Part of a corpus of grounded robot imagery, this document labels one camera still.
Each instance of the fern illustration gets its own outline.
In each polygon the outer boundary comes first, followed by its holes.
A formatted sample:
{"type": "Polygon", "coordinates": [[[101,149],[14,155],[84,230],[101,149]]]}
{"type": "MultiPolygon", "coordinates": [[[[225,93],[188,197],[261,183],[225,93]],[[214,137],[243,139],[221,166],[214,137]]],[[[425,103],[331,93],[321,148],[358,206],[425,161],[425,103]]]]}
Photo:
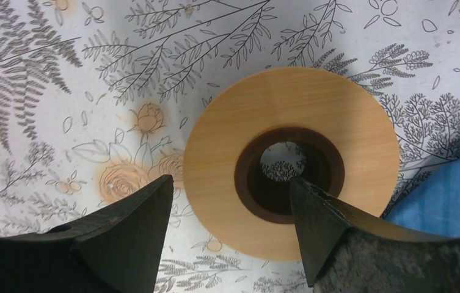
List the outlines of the fern illustration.
{"type": "Polygon", "coordinates": [[[77,38],[62,40],[39,3],[28,3],[27,23],[15,14],[10,1],[0,0],[0,143],[8,152],[12,120],[27,138],[37,139],[34,109],[48,83],[71,93],[61,76],[59,59],[82,66],[73,49],[77,38]]]}
{"type": "Polygon", "coordinates": [[[401,102],[382,95],[400,146],[400,174],[394,196],[384,214],[422,181],[430,170],[460,158],[460,99],[445,93],[434,101],[422,93],[401,102]]]}
{"type": "Polygon", "coordinates": [[[253,283],[255,292],[271,293],[295,293],[307,288],[305,272],[302,270],[292,270],[289,274],[289,279],[282,281],[280,278],[260,277],[253,283]]]}
{"type": "MultiPolygon", "coordinates": [[[[335,49],[330,49],[322,54],[315,60],[313,67],[346,76],[347,66],[357,61],[357,58],[344,59],[345,54],[340,53],[333,56],[334,52],[335,49]]],[[[372,64],[372,67],[369,70],[347,76],[347,78],[361,85],[370,94],[380,96],[384,94],[382,90],[393,85],[393,77],[413,78],[415,74],[406,71],[432,66],[432,63],[427,62],[428,58],[429,54],[426,51],[410,52],[406,45],[395,43],[379,50],[371,57],[369,63],[372,64]]]]}
{"type": "Polygon", "coordinates": [[[156,8],[154,5],[158,4],[147,1],[145,5],[131,7],[125,17],[137,26],[134,32],[144,41],[143,45],[130,43],[128,38],[122,41],[116,32],[107,38],[98,31],[82,51],[85,59],[100,61],[99,78],[116,93],[116,104],[154,94],[159,95],[161,101],[173,98],[177,102],[180,94],[193,89],[202,78],[205,64],[211,59],[221,57],[225,59],[223,67],[235,64],[239,68],[253,50],[263,49],[261,38],[271,38],[264,22],[276,18],[267,13],[273,9],[266,6],[269,2],[264,0],[238,8],[219,1],[199,1],[169,8],[168,1],[160,1],[161,8],[156,8]],[[202,11],[208,5],[226,5],[233,11],[176,29],[179,16],[202,11]],[[248,17],[225,32],[209,30],[212,22],[237,13],[248,17]],[[167,34],[166,29],[175,30],[167,34]],[[229,52],[219,52],[223,42],[234,42],[229,52]]]}
{"type": "Polygon", "coordinates": [[[25,199],[11,192],[19,183],[34,183],[44,177],[40,167],[47,167],[54,160],[54,148],[46,143],[32,142],[26,156],[28,166],[16,166],[15,161],[5,161],[0,171],[0,201],[9,206],[25,203],[25,199]]]}
{"type": "Polygon", "coordinates": [[[168,292],[174,287],[192,292],[201,288],[210,289],[222,282],[219,274],[245,271],[239,267],[241,260],[231,256],[198,255],[196,259],[194,262],[163,259],[154,292],[168,292]]]}

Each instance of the leaf drawing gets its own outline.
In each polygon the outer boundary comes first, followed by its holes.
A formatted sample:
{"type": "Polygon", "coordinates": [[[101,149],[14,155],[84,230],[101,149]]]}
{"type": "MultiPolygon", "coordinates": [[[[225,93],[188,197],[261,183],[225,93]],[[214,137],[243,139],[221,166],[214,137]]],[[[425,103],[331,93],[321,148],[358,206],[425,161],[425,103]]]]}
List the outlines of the leaf drawing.
{"type": "Polygon", "coordinates": [[[220,274],[246,271],[240,268],[241,260],[238,258],[224,255],[198,255],[195,258],[193,262],[163,259],[159,265],[154,292],[211,289],[222,283],[220,274]]]}
{"type": "Polygon", "coordinates": [[[372,17],[365,25],[364,29],[366,29],[367,27],[371,26],[372,24],[374,24],[377,20],[379,20],[381,16],[380,15],[374,15],[374,17],[372,17]]]}
{"type": "Polygon", "coordinates": [[[188,117],[184,117],[183,119],[181,119],[180,129],[186,124],[187,121],[188,121],[188,117]]]}
{"type": "Polygon", "coordinates": [[[109,149],[105,143],[94,140],[93,142],[82,143],[71,148],[73,152],[92,163],[106,163],[110,160],[109,149]]]}
{"type": "Polygon", "coordinates": [[[352,10],[336,0],[328,0],[326,4],[314,8],[316,13],[304,15],[301,30],[284,29],[281,31],[282,40],[274,44],[271,54],[276,54],[277,60],[282,56],[283,48],[289,50],[291,56],[289,66],[311,64],[315,61],[315,51],[325,47],[326,42],[332,42],[332,28],[343,29],[343,25],[335,20],[336,11],[351,13],[352,10]]]}
{"type": "Polygon", "coordinates": [[[81,113],[81,119],[82,119],[82,125],[87,126],[87,115],[85,111],[82,111],[81,113]]]}
{"type": "Polygon", "coordinates": [[[84,58],[100,61],[101,65],[97,67],[99,78],[115,93],[116,104],[154,94],[160,96],[160,101],[173,98],[177,102],[178,95],[186,93],[188,88],[193,89],[202,78],[205,64],[211,59],[224,58],[223,67],[235,65],[239,68],[253,50],[262,50],[262,38],[271,38],[271,32],[265,26],[265,22],[276,18],[268,13],[273,9],[266,7],[270,0],[243,8],[233,7],[234,11],[225,15],[198,20],[185,28],[175,29],[173,33],[165,33],[166,29],[177,27],[180,16],[202,10],[210,2],[168,7],[168,1],[160,1],[161,8],[155,7],[157,3],[153,1],[147,1],[145,5],[135,4],[125,19],[136,26],[134,31],[143,39],[143,45],[132,45],[128,38],[120,40],[116,32],[108,38],[97,31],[89,38],[82,50],[84,58]],[[248,17],[223,33],[208,29],[213,21],[236,13],[248,17]],[[229,53],[219,52],[224,48],[222,44],[229,43],[233,43],[229,53]]]}
{"type": "Polygon", "coordinates": [[[125,146],[117,143],[110,143],[109,159],[115,164],[129,164],[133,160],[133,157],[131,152],[125,146]]]}
{"type": "Polygon", "coordinates": [[[422,21],[422,28],[425,32],[435,32],[438,30],[437,26],[431,20],[423,20],[422,21]]]}
{"type": "Polygon", "coordinates": [[[20,20],[10,1],[0,0],[0,143],[10,152],[13,121],[37,139],[35,111],[48,84],[71,93],[60,73],[59,59],[82,63],[73,49],[77,38],[63,40],[44,17],[36,0],[28,1],[30,22],[20,20]]]}
{"type": "Polygon", "coordinates": [[[384,20],[385,23],[391,25],[391,26],[401,26],[401,24],[397,21],[397,20],[394,20],[393,18],[391,17],[383,17],[382,20],[384,20]]]}
{"type": "Polygon", "coordinates": [[[82,217],[82,212],[77,210],[77,203],[69,203],[65,198],[50,198],[47,194],[36,192],[27,202],[32,205],[28,206],[28,214],[44,221],[57,217],[60,221],[69,222],[82,217]]]}
{"type": "Polygon", "coordinates": [[[73,125],[73,117],[71,116],[66,117],[66,119],[64,119],[64,121],[62,122],[62,132],[64,134],[68,133],[72,125],[73,125]]]}
{"type": "Polygon", "coordinates": [[[209,97],[208,99],[202,98],[203,101],[203,106],[206,108],[210,103],[212,103],[212,97],[209,97]]]}
{"type": "Polygon", "coordinates": [[[449,9],[449,13],[447,13],[448,16],[454,12],[454,10],[456,9],[456,6],[458,5],[458,2],[460,2],[460,0],[455,0],[453,2],[453,5],[451,5],[451,8],[449,9]]]}
{"type": "Polygon", "coordinates": [[[435,81],[433,82],[433,90],[436,89],[440,84],[440,75],[437,75],[437,77],[435,78],[435,81]]]}
{"type": "Polygon", "coordinates": [[[93,95],[90,92],[86,92],[86,99],[90,102],[93,101],[93,95]]]}
{"type": "Polygon", "coordinates": [[[121,128],[117,128],[115,130],[115,143],[117,144],[122,143],[124,135],[125,135],[125,131],[123,131],[121,128]]]}

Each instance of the branch sketch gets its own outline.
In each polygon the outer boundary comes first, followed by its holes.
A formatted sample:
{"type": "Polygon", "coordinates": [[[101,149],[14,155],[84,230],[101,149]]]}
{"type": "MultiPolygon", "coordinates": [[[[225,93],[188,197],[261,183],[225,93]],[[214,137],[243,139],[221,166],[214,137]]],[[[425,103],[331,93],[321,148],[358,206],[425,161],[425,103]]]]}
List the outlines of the branch sketch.
{"type": "Polygon", "coordinates": [[[185,93],[188,87],[193,89],[202,77],[205,62],[219,56],[225,59],[223,67],[235,64],[239,68],[255,48],[262,50],[261,38],[271,38],[263,22],[276,18],[266,14],[273,9],[266,7],[270,0],[244,8],[233,7],[233,11],[224,15],[198,20],[170,34],[162,34],[165,29],[176,29],[182,13],[200,10],[211,2],[168,9],[168,1],[164,1],[161,10],[152,2],[146,2],[144,7],[139,4],[131,7],[131,13],[125,18],[138,27],[135,32],[145,41],[143,45],[130,44],[129,38],[121,41],[116,32],[107,38],[97,31],[93,38],[89,38],[89,44],[82,50],[84,58],[100,60],[101,65],[97,67],[99,78],[116,93],[116,104],[126,104],[137,96],[145,98],[152,94],[159,95],[160,101],[174,98],[177,102],[178,94],[185,93]],[[248,17],[227,32],[206,29],[212,22],[237,13],[248,13],[248,17]],[[221,44],[225,41],[234,42],[234,45],[229,47],[228,53],[220,54],[221,44]]]}
{"type": "Polygon", "coordinates": [[[347,76],[347,67],[356,62],[357,58],[346,59],[344,53],[331,57],[334,52],[335,49],[325,52],[313,63],[313,67],[346,76],[373,96],[383,95],[382,90],[393,85],[392,77],[413,78],[415,74],[408,71],[433,65],[427,61],[429,53],[426,51],[410,52],[406,45],[394,43],[373,54],[368,61],[372,64],[368,70],[347,76]]]}
{"type": "Polygon", "coordinates": [[[277,290],[280,290],[278,292],[282,293],[295,293],[307,288],[305,272],[301,270],[292,270],[289,276],[289,279],[286,281],[282,281],[280,278],[273,279],[260,277],[253,283],[253,289],[255,292],[260,293],[277,292],[277,290]]]}
{"type": "Polygon", "coordinates": [[[460,100],[451,93],[436,101],[417,93],[404,102],[396,95],[382,95],[379,103],[395,127],[401,156],[398,184],[386,214],[431,175],[428,169],[460,158],[460,100]]]}
{"type": "Polygon", "coordinates": [[[77,38],[62,40],[47,23],[39,3],[28,2],[27,23],[14,14],[9,1],[0,0],[0,143],[8,152],[11,120],[23,128],[27,138],[37,138],[35,108],[48,83],[71,93],[58,61],[82,66],[73,49],[77,38]]]}
{"type": "Polygon", "coordinates": [[[339,4],[337,0],[328,0],[327,3],[319,5],[313,9],[317,13],[321,12],[321,16],[317,18],[313,13],[304,15],[302,20],[303,29],[297,31],[294,29],[284,29],[281,36],[282,41],[274,45],[271,54],[277,54],[277,60],[282,56],[282,47],[289,49],[289,53],[293,55],[287,58],[290,60],[290,66],[302,65],[305,66],[306,57],[310,63],[315,61],[315,47],[325,47],[325,42],[332,42],[333,27],[344,29],[343,25],[334,20],[336,11],[352,13],[352,10],[344,5],[339,4]]]}
{"type": "Polygon", "coordinates": [[[57,217],[60,221],[69,222],[87,214],[87,208],[82,211],[77,210],[77,202],[70,204],[65,198],[51,198],[47,194],[41,195],[36,192],[27,199],[27,202],[32,204],[28,206],[28,214],[45,221],[57,217]]]}
{"type": "Polygon", "coordinates": [[[239,267],[241,260],[231,256],[198,255],[195,258],[194,262],[163,259],[154,292],[169,292],[175,288],[185,291],[210,289],[222,282],[220,274],[245,271],[239,267]]]}
{"type": "Polygon", "coordinates": [[[38,166],[47,167],[54,159],[54,149],[46,143],[32,142],[26,156],[28,166],[17,167],[15,161],[6,161],[1,167],[0,200],[13,205],[24,203],[24,199],[11,193],[9,189],[19,183],[34,183],[44,177],[44,172],[38,166]]]}
{"type": "Polygon", "coordinates": [[[15,191],[21,184],[37,184],[46,177],[46,168],[54,160],[54,148],[44,142],[32,142],[24,162],[16,164],[15,161],[5,161],[0,168],[0,204],[7,207],[26,206],[22,209],[31,215],[30,217],[18,217],[0,213],[1,236],[41,232],[43,222],[55,217],[64,222],[84,216],[87,209],[79,211],[75,202],[69,202],[65,198],[46,194],[35,193],[30,197],[24,197],[15,191]]]}

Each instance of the circular hole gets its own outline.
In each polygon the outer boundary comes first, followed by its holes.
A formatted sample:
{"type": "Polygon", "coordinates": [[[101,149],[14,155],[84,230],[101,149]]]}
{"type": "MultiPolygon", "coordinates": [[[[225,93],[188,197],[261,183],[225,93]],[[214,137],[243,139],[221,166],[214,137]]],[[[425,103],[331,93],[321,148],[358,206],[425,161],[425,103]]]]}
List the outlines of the circular hole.
{"type": "Polygon", "coordinates": [[[54,227],[54,228],[51,228],[50,230],[48,230],[48,232],[46,233],[57,233],[57,232],[64,232],[64,231],[68,231],[69,229],[71,229],[71,226],[70,225],[61,225],[61,226],[57,226],[57,227],[54,227]]]}
{"type": "Polygon", "coordinates": [[[235,168],[235,188],[253,214],[274,223],[294,223],[289,180],[300,176],[338,196],[345,166],[336,147],[305,128],[279,128],[253,139],[235,168]]]}
{"type": "Polygon", "coordinates": [[[306,164],[304,149],[294,142],[275,143],[260,157],[264,175],[277,182],[288,182],[292,177],[299,176],[306,164]]]}

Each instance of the flower drawing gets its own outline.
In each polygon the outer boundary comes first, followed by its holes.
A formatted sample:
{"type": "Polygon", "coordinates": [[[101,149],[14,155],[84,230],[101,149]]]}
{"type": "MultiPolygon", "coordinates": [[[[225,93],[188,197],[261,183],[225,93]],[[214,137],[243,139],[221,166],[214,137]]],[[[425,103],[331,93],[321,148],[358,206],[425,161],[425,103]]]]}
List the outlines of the flower drawing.
{"type": "Polygon", "coordinates": [[[107,167],[100,178],[100,195],[114,203],[137,192],[149,183],[147,172],[133,164],[121,163],[107,167]]]}
{"type": "Polygon", "coordinates": [[[151,178],[157,178],[161,175],[170,174],[174,178],[174,187],[182,189],[183,185],[183,151],[173,149],[172,154],[164,154],[159,160],[157,166],[154,166],[149,175],[151,178]]]}
{"type": "Polygon", "coordinates": [[[165,127],[163,125],[163,111],[158,105],[147,103],[141,107],[138,113],[133,110],[131,112],[136,116],[136,124],[130,131],[139,130],[142,133],[142,140],[147,139],[156,130],[165,127]]]}

